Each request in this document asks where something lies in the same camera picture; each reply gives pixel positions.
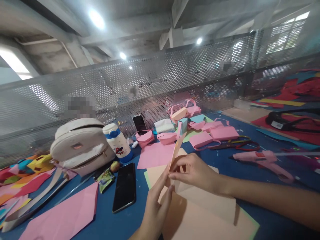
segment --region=scissors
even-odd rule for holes
[[[237,149],[237,150],[242,150],[242,151],[258,151],[260,149],[260,145],[259,143],[257,142],[253,142],[251,140],[250,137],[247,137],[247,136],[239,136],[239,138],[242,137],[242,138],[246,138],[246,140],[236,140],[236,141],[231,141],[229,140],[228,142],[226,143],[222,143],[221,145],[219,146],[212,146],[212,147],[208,147],[209,149],[211,150],[217,150],[217,149],[225,149],[225,148],[234,148],[234,149]],[[255,148],[243,148],[243,146],[245,145],[254,145]]]

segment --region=pink glue gun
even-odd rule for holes
[[[286,170],[275,164],[277,161],[276,155],[272,151],[258,152],[243,152],[233,154],[231,159],[240,160],[244,162],[255,162],[270,169],[272,172],[278,175],[279,179],[285,183],[293,183],[293,176]]]

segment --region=ceiling light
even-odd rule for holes
[[[97,26],[97,28],[104,29],[105,24],[104,24],[103,18],[97,11],[91,10],[89,12],[89,16],[91,21],[94,23],[94,25]]]
[[[198,38],[197,44],[199,45],[202,42],[202,38]]]
[[[124,60],[127,58],[127,56],[123,52],[120,53],[120,57]]]

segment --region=hand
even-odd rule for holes
[[[159,238],[172,199],[173,186],[169,186],[162,198],[162,200],[164,200],[163,204],[160,205],[158,203],[160,193],[168,178],[168,171],[169,165],[166,167],[154,186],[149,190],[141,226],[131,239],[157,240]]]
[[[224,193],[226,176],[216,173],[195,153],[176,159],[171,170],[169,178],[173,180],[179,180],[214,194]]]

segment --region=black smartphone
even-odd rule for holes
[[[136,202],[136,170],[134,163],[121,167],[118,172],[112,213],[120,212]]]
[[[141,115],[132,118],[139,136],[147,133],[147,127]]]

